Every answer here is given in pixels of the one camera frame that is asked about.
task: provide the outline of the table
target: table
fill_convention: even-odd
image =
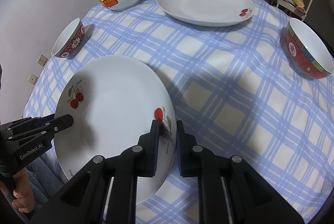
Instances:
[[[95,6],[82,20],[88,41],[72,59],[49,60],[24,116],[53,113],[67,82],[89,61],[134,57],[159,75],[187,133],[217,155],[241,155],[307,223],[333,189],[333,76],[300,76],[281,47],[289,17],[253,2],[250,20],[221,28],[178,21],[155,0],[123,12]],[[54,148],[47,164],[61,173]],[[196,189],[196,179],[181,178],[174,164],[158,192],[137,206],[137,222],[198,223]]]

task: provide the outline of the red bowl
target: red bowl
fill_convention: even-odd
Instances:
[[[80,18],[72,21],[60,34],[52,48],[51,55],[65,58],[72,55],[83,44],[85,28]]]
[[[303,74],[320,79],[334,72],[332,56],[322,40],[298,19],[289,20],[287,46],[295,66]]]

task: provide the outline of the orange price sticker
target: orange price sticker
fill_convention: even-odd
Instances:
[[[103,0],[102,2],[106,7],[112,7],[114,5],[117,5],[118,4],[118,1],[117,0]]]

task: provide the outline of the white wall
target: white wall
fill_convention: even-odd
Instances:
[[[1,123],[22,117],[39,76],[41,54],[51,57],[54,42],[73,19],[83,18],[96,0],[0,0]]]

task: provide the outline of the white plate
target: white plate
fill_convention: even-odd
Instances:
[[[229,26],[249,19],[252,0],[156,0],[167,14],[203,26]]]
[[[74,109],[71,101],[76,93],[83,100]],[[56,118],[65,114],[74,118],[72,127],[54,137],[66,177],[74,176],[95,155],[109,158],[136,145],[140,135],[150,132],[159,113],[170,131],[159,140],[156,175],[138,178],[137,204],[160,188],[172,166],[176,148],[172,102],[156,73],[134,58],[111,55],[88,63],[66,85],[55,114]]]

